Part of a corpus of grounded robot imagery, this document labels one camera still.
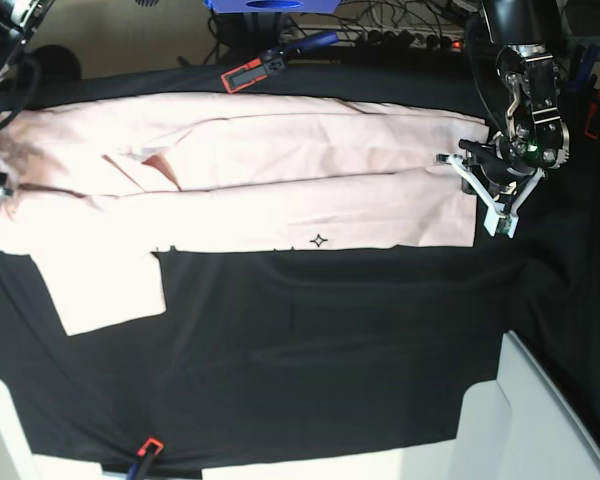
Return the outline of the pink T-shirt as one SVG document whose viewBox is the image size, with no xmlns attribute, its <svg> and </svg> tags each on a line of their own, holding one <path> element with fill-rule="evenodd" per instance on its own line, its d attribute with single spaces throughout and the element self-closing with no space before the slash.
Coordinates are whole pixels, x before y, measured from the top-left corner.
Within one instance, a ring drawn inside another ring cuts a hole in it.
<svg viewBox="0 0 600 480">
<path fill-rule="evenodd" d="M 476 203 L 437 162 L 460 113 L 180 93 L 20 114 L 0 131 L 0 252 L 37 266 L 78 335 L 166 309 L 158 255 L 469 247 Z"/>
</svg>

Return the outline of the red object at right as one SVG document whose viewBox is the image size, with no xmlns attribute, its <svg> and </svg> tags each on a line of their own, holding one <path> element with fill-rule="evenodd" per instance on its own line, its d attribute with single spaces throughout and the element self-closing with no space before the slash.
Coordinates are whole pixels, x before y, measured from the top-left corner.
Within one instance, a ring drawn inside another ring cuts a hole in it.
<svg viewBox="0 0 600 480">
<path fill-rule="evenodd" d="M 592 140 L 598 140 L 600 137 L 600 88 L 596 89 L 588 100 L 583 134 Z"/>
</svg>

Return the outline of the white power strip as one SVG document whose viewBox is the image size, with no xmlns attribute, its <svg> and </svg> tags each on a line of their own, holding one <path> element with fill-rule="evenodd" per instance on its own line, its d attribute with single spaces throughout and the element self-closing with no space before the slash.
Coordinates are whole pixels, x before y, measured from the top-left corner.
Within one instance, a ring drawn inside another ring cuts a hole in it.
<svg viewBox="0 0 600 480">
<path fill-rule="evenodd" d="M 424 50 L 460 52 L 464 31 L 445 28 L 375 27 L 358 24 L 310 25 L 291 22 L 282 33 L 285 41 L 301 40 L 322 31 L 333 31 L 335 46 L 404 47 Z"/>
</svg>

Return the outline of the orange black clamp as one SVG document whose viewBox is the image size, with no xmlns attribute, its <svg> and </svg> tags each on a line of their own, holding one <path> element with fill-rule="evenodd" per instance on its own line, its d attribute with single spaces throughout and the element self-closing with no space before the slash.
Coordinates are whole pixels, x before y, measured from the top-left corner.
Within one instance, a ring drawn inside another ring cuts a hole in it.
<svg viewBox="0 0 600 480">
<path fill-rule="evenodd" d="M 338 41 L 339 38 L 335 31 L 321 31 L 293 43 L 268 49 L 255 59 L 222 74 L 222 84 L 227 93 L 237 93 L 282 73 L 291 56 L 326 48 Z"/>
</svg>

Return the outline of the blue box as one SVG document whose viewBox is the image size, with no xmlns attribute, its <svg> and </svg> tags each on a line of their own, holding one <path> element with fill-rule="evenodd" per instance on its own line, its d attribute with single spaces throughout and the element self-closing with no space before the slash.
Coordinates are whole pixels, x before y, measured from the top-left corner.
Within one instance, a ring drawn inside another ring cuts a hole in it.
<svg viewBox="0 0 600 480">
<path fill-rule="evenodd" d="M 209 9 L 220 13 L 333 13 L 341 0 L 204 0 Z"/>
</svg>

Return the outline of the black table cloth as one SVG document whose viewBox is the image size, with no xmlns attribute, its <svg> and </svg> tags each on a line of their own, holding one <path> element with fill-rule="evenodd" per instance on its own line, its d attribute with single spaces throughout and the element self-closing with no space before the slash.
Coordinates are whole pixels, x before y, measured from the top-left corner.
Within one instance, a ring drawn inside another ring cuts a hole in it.
<svg viewBox="0 0 600 480">
<path fill-rule="evenodd" d="M 187 69 L 54 85 L 32 111 L 201 92 Z M 287 95 L 443 110 L 484 121 L 466 82 L 296 68 Z M 566 93 L 571 157 L 492 237 L 476 199 L 469 247 L 158 255 L 166 309 L 68 335 L 28 256 L 0 252 L 0 380 L 37 454 L 122 464 L 150 436 L 193 468 L 438 442 L 494 378 L 513 330 L 600 443 L 600 137 Z"/>
</svg>

